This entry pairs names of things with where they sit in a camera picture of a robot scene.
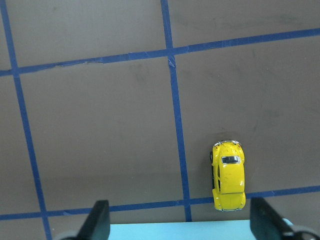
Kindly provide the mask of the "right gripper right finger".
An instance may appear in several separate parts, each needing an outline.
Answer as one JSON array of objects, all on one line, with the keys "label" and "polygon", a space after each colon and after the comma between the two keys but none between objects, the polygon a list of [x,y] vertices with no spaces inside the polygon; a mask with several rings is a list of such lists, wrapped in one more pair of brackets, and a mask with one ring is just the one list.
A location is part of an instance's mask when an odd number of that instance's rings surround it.
[{"label": "right gripper right finger", "polygon": [[262,197],[250,202],[250,230],[257,240],[318,240],[311,228],[287,223]]}]

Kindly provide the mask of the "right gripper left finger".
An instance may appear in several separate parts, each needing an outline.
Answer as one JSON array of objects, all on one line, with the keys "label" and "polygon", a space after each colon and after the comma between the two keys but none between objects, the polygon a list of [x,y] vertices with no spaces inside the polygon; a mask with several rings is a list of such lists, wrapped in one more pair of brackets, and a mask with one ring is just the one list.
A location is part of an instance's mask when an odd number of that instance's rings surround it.
[{"label": "right gripper left finger", "polygon": [[80,228],[78,240],[108,240],[110,236],[110,210],[108,200],[95,202],[84,224]]}]

